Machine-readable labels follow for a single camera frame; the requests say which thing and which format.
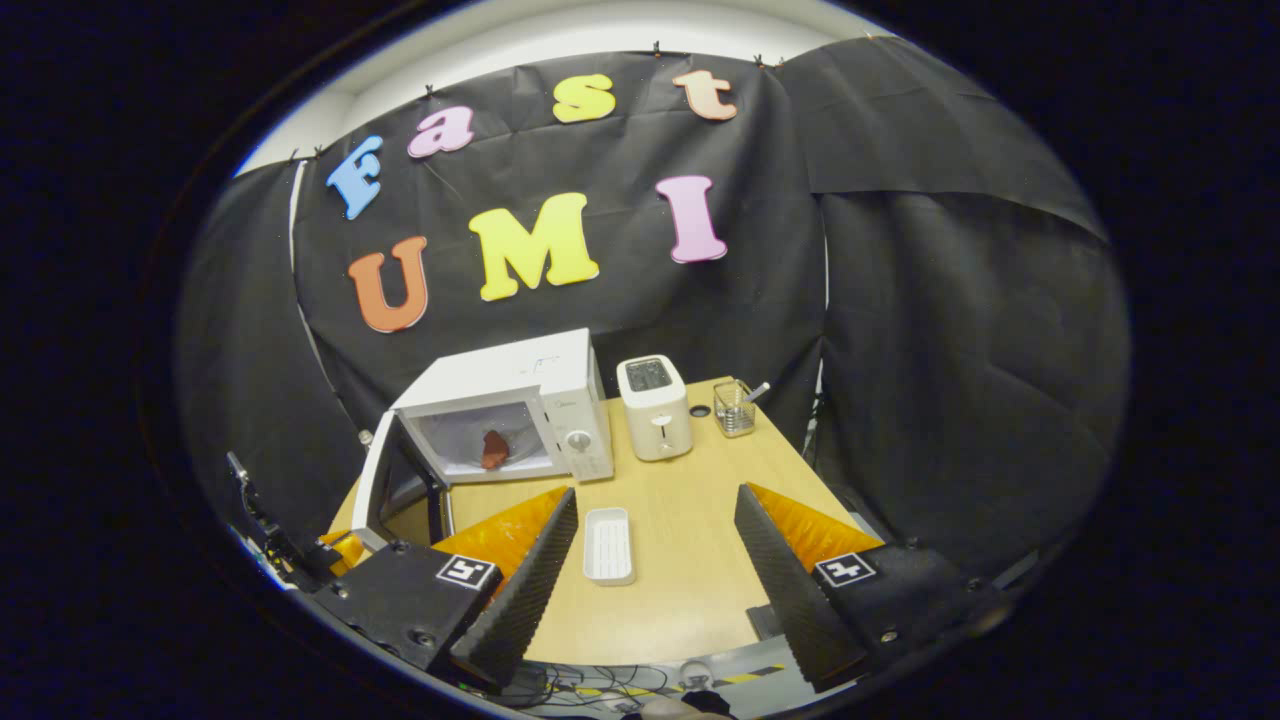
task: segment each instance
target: white plastic dish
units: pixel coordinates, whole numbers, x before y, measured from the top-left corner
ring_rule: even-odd
[[[627,585],[636,579],[631,565],[631,521],[625,507],[600,507],[586,514],[582,574],[598,585]]]

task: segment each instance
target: black fabric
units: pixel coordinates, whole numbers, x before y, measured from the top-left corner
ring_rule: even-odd
[[[296,170],[259,168],[219,197],[187,266],[174,366],[183,433],[214,509],[233,524],[243,518],[224,459],[234,451],[262,509],[310,547],[365,456],[311,352],[289,282]]]
[[[778,78],[814,192],[977,192],[1105,237],[1071,173],[1018,115],[906,40],[823,45]]]
[[[672,78],[694,69],[727,79],[727,122],[694,114]],[[617,108],[603,119],[562,124],[552,114],[556,85],[604,73]],[[474,109],[471,142],[426,159],[406,149],[417,124],[453,105]],[[325,187],[334,168],[378,135],[380,193],[355,220]],[[654,184],[701,174],[724,258],[671,260],[675,231]],[[480,241],[467,228],[479,213],[506,208],[531,229],[552,195],[582,192],[588,251],[599,277],[567,286],[522,283],[508,299],[480,297]],[[404,283],[394,243],[425,236],[426,313],[413,327],[375,332],[361,318],[351,263],[383,252],[387,302]],[[772,70],[714,56],[612,53],[548,60],[461,82],[412,101],[329,147],[298,199],[297,282],[325,368],[356,424],[376,418],[443,355],[588,327],[617,396],[614,368],[664,354],[686,382],[735,375],[773,388],[762,406],[796,447],[812,406],[822,332],[823,247],[795,127]]]
[[[978,573],[1079,521],[1126,398],[1111,247],[979,195],[828,195],[822,210],[824,479]]]

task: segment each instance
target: toaster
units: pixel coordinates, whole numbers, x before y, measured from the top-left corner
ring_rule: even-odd
[[[617,377],[636,457],[664,460],[694,447],[689,391],[666,355],[623,360]]]

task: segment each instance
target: foam letter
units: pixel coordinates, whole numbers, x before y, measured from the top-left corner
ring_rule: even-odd
[[[475,135],[471,132],[471,108],[457,105],[431,113],[417,123],[419,135],[408,143],[412,158],[428,158],[436,150],[452,152],[466,147]]]
[[[730,90],[727,79],[716,79],[707,70],[694,70],[671,82],[685,88],[689,106],[708,120],[727,120],[737,114],[737,105],[719,101],[718,91]]]
[[[366,137],[355,152],[347,155],[347,159],[329,173],[329,181],[325,182],[325,187],[338,188],[338,195],[342,195],[342,199],[347,202],[348,220],[355,220],[356,215],[372,202],[374,197],[378,196],[378,191],[383,188],[381,183],[365,182],[365,178],[378,177],[378,173],[383,170],[378,156],[372,154],[374,150],[381,146],[381,137],[376,135]]]
[[[710,178],[680,176],[659,181],[658,195],[671,204],[671,219],[676,223],[676,247],[671,259],[677,263],[714,260],[728,252],[728,246],[716,237],[712,214],[707,209],[707,188]]]
[[[552,106],[552,113],[562,123],[577,123],[603,118],[613,111],[618,101],[612,92],[609,76],[577,76],[564,78],[556,86],[552,95],[559,100]]]
[[[548,252],[552,266],[547,272],[547,282],[552,284],[589,281],[600,274],[600,266],[586,254],[586,238],[582,237],[585,206],[586,196],[581,192],[548,197],[538,211],[532,233],[502,208],[471,218],[467,227],[480,236],[480,252],[484,255],[485,283],[480,297],[492,301],[516,295],[518,286],[507,274],[507,263],[515,268],[525,287],[536,288],[543,279]]]
[[[379,269],[383,266],[381,252],[365,255],[356,260],[347,269],[351,279],[356,281],[356,300],[360,301],[360,314],[365,323],[380,333],[394,333],[412,327],[422,319],[426,311],[426,273],[422,270],[422,249],[426,247],[426,238],[422,236],[410,237],[396,243],[392,255],[399,258],[404,270],[404,304],[399,307],[389,307],[387,296],[383,295],[383,278]]]

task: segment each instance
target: letter m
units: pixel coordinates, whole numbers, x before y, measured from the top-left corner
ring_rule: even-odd
[[[516,295],[518,286],[507,274],[508,263],[525,287],[536,288],[543,279],[548,254],[552,266],[547,272],[547,282],[552,284],[589,281],[600,274],[600,266],[586,254],[586,238],[582,237],[585,206],[586,196],[581,192],[553,195],[538,211],[531,233],[503,208],[471,218],[467,227],[480,236],[484,255],[485,283],[480,297],[490,301]]]

